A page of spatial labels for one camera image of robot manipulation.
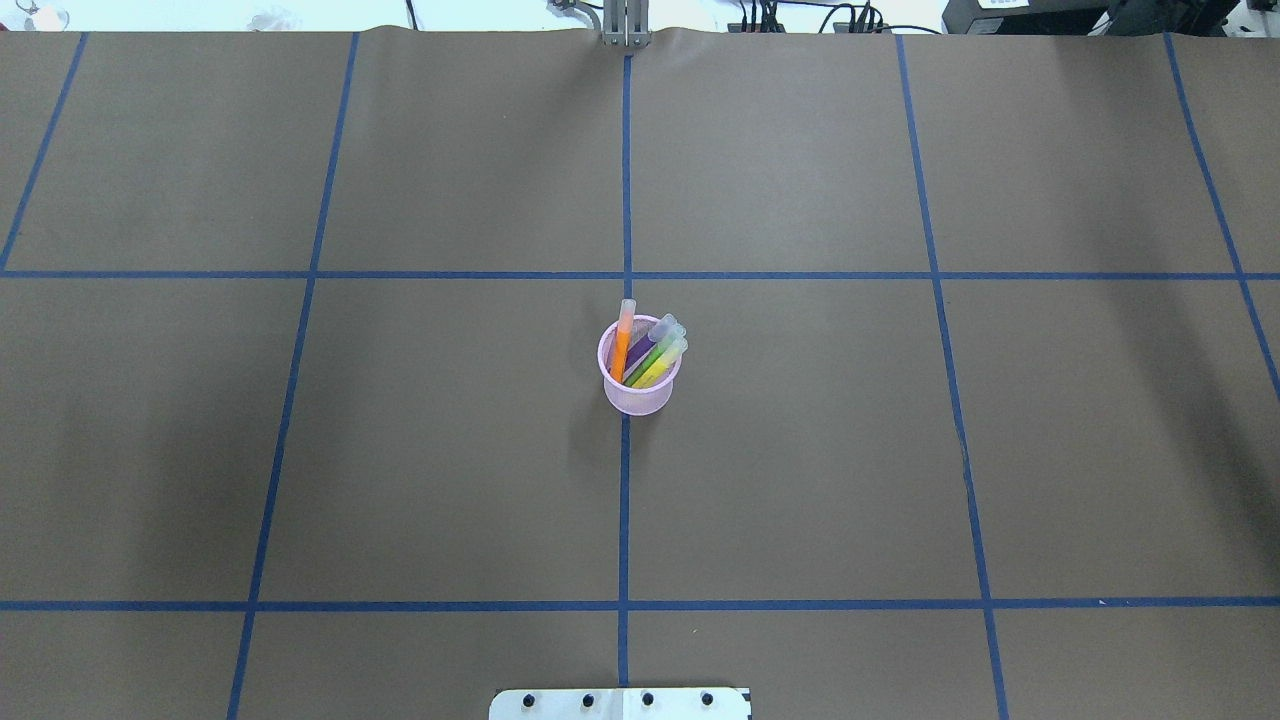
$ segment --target white bracket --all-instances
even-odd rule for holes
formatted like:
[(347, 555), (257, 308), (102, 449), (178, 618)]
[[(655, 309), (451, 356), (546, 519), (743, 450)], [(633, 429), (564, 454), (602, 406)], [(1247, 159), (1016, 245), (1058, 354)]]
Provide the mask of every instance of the white bracket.
[(751, 720), (751, 691), (503, 691), (489, 703), (489, 720)]
[(649, 45), (649, 0), (604, 0), (605, 45), (644, 47)]

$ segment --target vertical blue line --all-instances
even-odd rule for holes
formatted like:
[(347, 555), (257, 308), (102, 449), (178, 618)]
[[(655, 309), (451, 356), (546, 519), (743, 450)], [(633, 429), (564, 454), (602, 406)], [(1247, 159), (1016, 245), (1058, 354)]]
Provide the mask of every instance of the vertical blue line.
[(257, 598), (262, 589), (262, 568), (266, 564), (266, 546), (271, 538), (271, 519), (275, 516), (275, 498), (280, 487), (280, 469), (284, 465), (284, 443), (289, 437), (289, 423), (293, 416), (293, 398), (298, 388), (298, 368), (302, 364), (302, 350), (307, 341), (307, 325), (311, 322), (311, 301), (315, 296), (316, 272), (320, 268), (320, 251), (324, 246), (324, 231), (329, 222), (329, 199), (333, 195), (333, 178), (338, 172), (338, 152), (342, 149), (342, 131), (347, 120), (347, 102), (351, 99), (351, 78), (356, 70), (356, 51), (360, 49), (360, 33), (351, 33), (351, 49), (347, 51), (347, 72), (342, 81), (342, 99), (338, 101), (338, 119), (333, 129), (333, 145), (329, 147), (329, 168), (325, 172), (324, 192), (320, 197), (320, 215), (316, 219), (316, 236), (311, 245), (311, 265), (307, 273), (307, 287), (302, 295), (302, 310), (298, 314), (298, 332), (293, 338), (293, 356), (289, 360), (289, 380), (284, 389), (284, 406), (280, 410), (280, 427), (275, 436), (275, 454), (271, 457), (271, 479), (266, 487), (266, 502), (262, 507), (262, 525), (257, 536), (257, 550), (253, 553), (253, 574), (250, 579), (248, 610), (244, 611), (244, 624), (241, 628), (239, 652), (236, 657), (236, 674), (232, 676), (232, 693), (227, 703), (227, 717), (234, 720), (239, 714), (241, 692), (244, 689), (244, 671), (248, 667), (248, 650), (253, 642), (253, 621), (257, 615)]
[(1196, 161), (1199, 163), (1201, 176), (1204, 178), (1204, 187), (1208, 188), (1208, 199), (1213, 204), (1213, 214), (1217, 217), (1217, 227), (1222, 231), (1222, 241), (1226, 242), (1226, 252), (1231, 258), (1231, 268), (1235, 269), (1236, 281), (1240, 284), (1240, 295), (1244, 296), (1244, 307), (1249, 311), (1249, 322), (1253, 323), (1253, 334), (1258, 338), (1258, 347), (1262, 350), (1262, 361), (1266, 363), (1267, 373), (1271, 375), (1271, 387), (1276, 398), (1280, 400), (1280, 373), (1276, 372), (1276, 363), (1271, 355), (1271, 346), (1267, 336), (1262, 331), (1262, 320), (1258, 318), (1258, 309), (1253, 305), (1253, 293), (1249, 292), (1249, 282), (1244, 275), (1244, 264), (1240, 254), (1235, 249), (1235, 238), (1231, 237), (1231, 228), (1226, 224), (1226, 213), (1222, 210), (1222, 200), (1217, 195), (1217, 186), (1213, 183), (1213, 174), (1208, 170), (1208, 160), (1204, 159), (1204, 150), (1199, 142), (1199, 133), (1196, 132), (1196, 120), (1192, 118), (1192, 106), (1187, 101), (1187, 88), (1183, 85), (1183, 73), (1178, 67), (1178, 53), (1174, 50), (1174, 36), (1165, 33), (1165, 51), (1169, 54), (1169, 69), (1174, 73), (1174, 88), (1178, 91), (1178, 104), (1183, 108), (1183, 120), (1187, 123), (1187, 135), (1192, 140), (1192, 150), (1196, 152)]
[[(622, 58), (622, 296), (631, 297), (631, 55)], [(630, 684), (631, 418), (622, 415), (618, 457), (618, 687)]]
[(973, 464), (969, 459), (969, 436), (964, 428), (964, 410), (960, 405), (960, 384), (956, 380), (955, 356), (951, 352), (951, 328), (947, 324), (946, 302), (942, 297), (942, 275), (938, 269), (937, 246), (933, 241), (933, 219), (929, 214), (929, 195), (924, 186), (924, 163), (920, 158), (920, 138), (915, 128), (915, 108), (911, 102), (911, 81), (906, 72), (906, 46), (902, 36), (895, 36), (897, 67), (902, 77), (902, 101), (906, 106), (906, 131), (911, 141), (911, 163), (915, 165), (915, 191), (920, 199), (920, 222), (924, 225), (924, 246), (929, 255), (929, 273), (933, 275), (933, 305), (938, 315), (938, 333), (942, 337), (942, 360), (947, 369), (947, 387), (951, 392), (951, 418), (960, 441), (960, 459), (964, 469), (965, 496), (969, 505), (969, 533), (973, 537), (973, 556), (978, 568), (978, 589), (982, 592), (983, 621), (987, 626), (987, 652), (991, 656), (991, 679), (996, 691), (996, 712), (1000, 720), (1009, 720), (1009, 701), (1005, 694), (1005, 671), (1000, 660), (1000, 639), (996, 635), (996, 612), (991, 606), (991, 582), (987, 577), (987, 553), (982, 543), (982, 523), (978, 516), (978, 493), (973, 486)]
[(49, 143), (54, 140), (54, 131), (58, 128), (58, 119), (63, 115), (63, 105), (67, 104), (67, 95), (72, 91), (72, 81), (76, 79), (76, 70), (79, 69), (81, 56), (84, 55), (84, 44), (88, 42), (88, 33), (82, 32), (79, 42), (76, 44), (76, 53), (72, 55), (72, 64), (67, 68), (67, 77), (63, 79), (63, 90), (54, 102), (54, 111), (49, 115), (49, 124), (45, 127), (45, 137), (40, 140), (40, 150), (36, 151), (36, 161), (31, 164), (31, 173), (27, 176), (27, 186), (22, 188), (22, 197), (18, 200), (18, 209), (13, 214), (13, 223), (9, 225), (9, 236), (4, 241), (4, 250), (0, 250), (0, 270), (9, 264), (9, 254), (18, 242), (18, 231), (22, 229), (22, 218), (27, 214), (27, 202), (36, 190), (36, 179), (40, 177), (40, 168), (45, 164), (45, 155), (49, 152)]

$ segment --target orange marker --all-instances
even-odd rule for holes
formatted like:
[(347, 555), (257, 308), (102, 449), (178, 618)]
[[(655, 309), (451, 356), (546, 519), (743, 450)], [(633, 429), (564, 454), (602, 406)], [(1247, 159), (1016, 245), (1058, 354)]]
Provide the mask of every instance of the orange marker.
[(631, 347), (631, 323), (636, 316), (636, 301), (623, 300), (622, 310), (618, 311), (618, 329), (614, 332), (613, 363), (609, 365), (609, 377), (613, 382), (622, 382), (622, 373), (626, 372), (627, 350)]

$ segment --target marker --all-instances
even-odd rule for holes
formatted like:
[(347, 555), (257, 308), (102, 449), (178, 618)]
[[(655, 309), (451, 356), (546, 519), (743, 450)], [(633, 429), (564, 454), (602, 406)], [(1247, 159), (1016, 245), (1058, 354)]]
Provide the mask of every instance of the marker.
[(666, 352), (668, 347), (671, 347), (671, 343), (676, 342), (682, 337), (685, 337), (685, 325), (676, 323), (676, 327), (671, 328), (671, 332), (663, 336), (663, 338), (658, 341), (658, 345), (653, 346), (653, 350), (649, 351), (649, 355), (645, 355), (644, 361), (641, 361), (635, 370), (631, 370), (631, 374), (627, 375), (626, 382), (623, 382), (622, 384), (627, 387), (636, 387), (636, 380), (640, 379), (640, 375), (643, 375), (645, 370), (653, 366), (653, 364), (657, 363), (659, 357), (662, 357), (662, 354)]
[(644, 357), (644, 354), (649, 352), (649, 348), (666, 337), (673, 327), (676, 327), (676, 316), (667, 313), (654, 327), (649, 328), (648, 334), (641, 336), (640, 340), (631, 346), (631, 350), (627, 351), (627, 368), (639, 363), (640, 359)]
[(609, 365), (609, 377), (613, 382), (622, 382), (622, 373), (626, 372), (627, 364), (627, 347), (631, 346), (631, 322), (636, 316), (636, 301), (623, 300), (622, 309), (618, 311), (618, 329), (613, 334), (616, 336), (613, 343), (613, 364)]
[(667, 351), (662, 354), (662, 357), (659, 357), (658, 361), (653, 364), (653, 366), (645, 370), (644, 374), (640, 375), (640, 379), (636, 380), (636, 384), (632, 387), (645, 388), (658, 382), (658, 378), (660, 378), (667, 370), (669, 370), (671, 366), (676, 364), (676, 360), (678, 360), (680, 356), (686, 350), (689, 350), (689, 341), (685, 338), (678, 338), (676, 342), (671, 343), (671, 347), (668, 347)]

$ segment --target cup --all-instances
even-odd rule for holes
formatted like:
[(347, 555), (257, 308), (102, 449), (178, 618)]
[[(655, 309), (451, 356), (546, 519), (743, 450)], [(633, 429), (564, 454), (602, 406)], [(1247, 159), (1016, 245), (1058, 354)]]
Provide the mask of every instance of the cup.
[[(631, 337), (639, 338), (657, 324), (658, 318), (636, 315), (631, 325)], [(595, 361), (600, 368), (600, 375), (604, 378), (604, 397), (608, 397), (611, 405), (627, 415), (652, 415), (662, 410), (662, 406), (671, 400), (672, 383), (676, 379), (676, 374), (680, 373), (680, 363), (685, 356), (681, 355), (677, 357), (676, 363), (652, 386), (645, 388), (627, 387), (609, 375), (609, 363), (613, 360), (613, 337), (617, 329), (617, 323), (609, 325), (604, 331), (604, 334), (600, 336), (600, 346), (595, 351)]]

